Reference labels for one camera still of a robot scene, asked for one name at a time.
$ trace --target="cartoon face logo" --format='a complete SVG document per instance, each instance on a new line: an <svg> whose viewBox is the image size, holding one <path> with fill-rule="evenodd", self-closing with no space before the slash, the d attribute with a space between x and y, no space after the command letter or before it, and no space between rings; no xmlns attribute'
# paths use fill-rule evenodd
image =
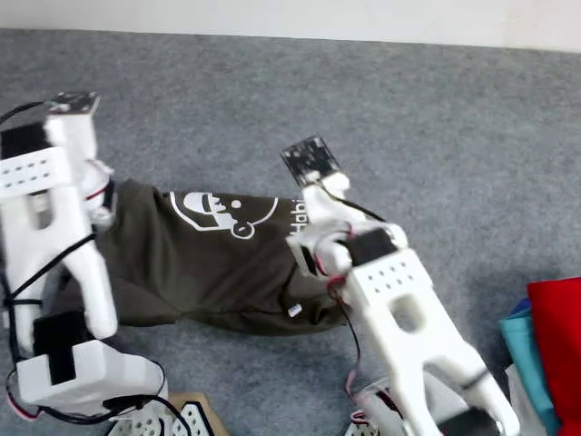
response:
<svg viewBox="0 0 581 436"><path fill-rule="evenodd" d="M250 239L256 226L264 223L279 203L274 199L252 199L245 207L234 195L216 196L213 193L170 193L173 210L199 232L228 230L238 239Z"/></svg>

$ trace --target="red wire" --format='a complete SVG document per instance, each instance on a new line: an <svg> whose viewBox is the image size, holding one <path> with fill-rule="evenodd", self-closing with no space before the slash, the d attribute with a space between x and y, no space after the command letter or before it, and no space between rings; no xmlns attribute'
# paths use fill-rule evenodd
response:
<svg viewBox="0 0 581 436"><path fill-rule="evenodd" d="M87 200L91 200L92 198L96 197L97 195L99 195L100 193L104 193L105 190L107 189L107 185L105 185L103 188L101 188L99 191L95 191L94 193L90 193L89 195L87 195L86 197L84 197L84 199Z"/></svg>
<svg viewBox="0 0 581 436"><path fill-rule="evenodd" d="M344 275L337 275L335 277L332 277L327 282L327 293L329 294L330 298L332 298L333 300L335 300L339 304L339 307L341 308L341 311L343 312L343 316L347 320L347 324L349 325L349 328L351 330L351 334L353 335L353 341L355 341L355 348L357 350L357 359L355 361L355 364L353 365L353 368L351 368L351 370L349 371L349 374L347 375L347 380L345 381L345 392L349 395L349 397L352 400L354 400L353 393L351 392L351 385L353 384L353 381L357 377L357 373L359 371L359 366L361 363L361 347L359 346L359 339L357 337L357 333L355 332L355 327L353 327L353 324L351 323L351 319L350 319L349 314L347 312L347 307L345 306L345 302L341 299L341 297L337 293L337 287L342 286L343 284L345 284L345 276Z"/></svg>
<svg viewBox="0 0 581 436"><path fill-rule="evenodd" d="M15 410L16 414L20 415L20 417L24 420L34 421L42 413L41 411L38 411L37 413L30 413L29 411L26 411L16 402L12 393L9 391L6 392L6 399L10 407L12 407Z"/></svg>

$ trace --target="white wall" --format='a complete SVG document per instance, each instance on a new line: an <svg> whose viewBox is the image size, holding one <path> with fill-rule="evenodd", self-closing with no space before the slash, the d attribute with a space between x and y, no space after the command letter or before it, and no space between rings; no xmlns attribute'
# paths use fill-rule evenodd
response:
<svg viewBox="0 0 581 436"><path fill-rule="evenodd" d="M581 52L580 0L0 0L0 27Z"/></svg>

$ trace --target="circuit board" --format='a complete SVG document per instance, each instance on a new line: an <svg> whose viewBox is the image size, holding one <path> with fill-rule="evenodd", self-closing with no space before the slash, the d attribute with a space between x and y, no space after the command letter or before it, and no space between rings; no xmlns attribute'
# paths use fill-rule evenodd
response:
<svg viewBox="0 0 581 436"><path fill-rule="evenodd" d="M284 163L301 188L340 171L339 164L319 136L311 136L281 152Z"/></svg>

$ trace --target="white logo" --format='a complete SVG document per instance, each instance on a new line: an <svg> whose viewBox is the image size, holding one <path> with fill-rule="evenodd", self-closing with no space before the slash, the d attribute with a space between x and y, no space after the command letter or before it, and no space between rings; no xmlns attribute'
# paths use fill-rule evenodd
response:
<svg viewBox="0 0 581 436"><path fill-rule="evenodd" d="M279 199L274 198L266 212L259 205L252 206L256 210L244 211L242 201L238 199L222 202L222 198L213 193L187 193L179 202L178 195L170 193L172 208L191 227L199 232L229 230L238 239L250 239L256 233L256 226L271 218L279 203ZM250 212L259 215L259 219L248 219Z"/></svg>

